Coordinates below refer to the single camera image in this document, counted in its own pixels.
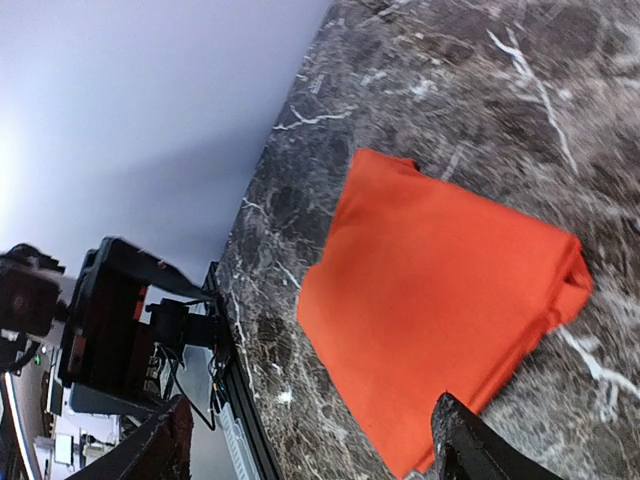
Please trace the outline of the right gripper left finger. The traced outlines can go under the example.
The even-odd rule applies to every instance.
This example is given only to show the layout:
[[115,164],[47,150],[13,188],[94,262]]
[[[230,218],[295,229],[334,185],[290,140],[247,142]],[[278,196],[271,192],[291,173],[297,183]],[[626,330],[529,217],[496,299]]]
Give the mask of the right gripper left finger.
[[193,427],[189,401],[175,395],[124,442],[70,479],[190,479]]

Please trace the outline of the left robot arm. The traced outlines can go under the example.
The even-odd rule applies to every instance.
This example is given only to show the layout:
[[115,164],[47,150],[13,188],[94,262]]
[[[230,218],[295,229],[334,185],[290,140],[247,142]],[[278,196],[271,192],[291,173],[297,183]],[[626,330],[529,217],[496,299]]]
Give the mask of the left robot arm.
[[190,306],[168,298],[145,306],[156,343],[174,353],[182,353],[186,346],[215,348],[219,340],[217,320],[211,315],[192,313]]

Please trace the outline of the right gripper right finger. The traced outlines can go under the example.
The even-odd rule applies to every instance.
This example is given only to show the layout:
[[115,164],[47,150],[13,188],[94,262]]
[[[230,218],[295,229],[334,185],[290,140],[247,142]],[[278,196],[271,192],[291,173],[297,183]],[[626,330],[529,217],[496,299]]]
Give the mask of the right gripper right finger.
[[440,479],[560,480],[514,449],[448,392],[436,402],[431,428]]

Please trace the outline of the red t-shirt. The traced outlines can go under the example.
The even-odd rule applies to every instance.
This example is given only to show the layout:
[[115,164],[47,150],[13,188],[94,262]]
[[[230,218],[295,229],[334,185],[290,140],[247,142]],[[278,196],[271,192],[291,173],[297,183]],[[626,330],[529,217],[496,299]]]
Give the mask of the red t-shirt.
[[438,398],[482,411],[593,289],[576,236],[425,176],[410,159],[360,150],[297,319],[404,478],[434,462]]

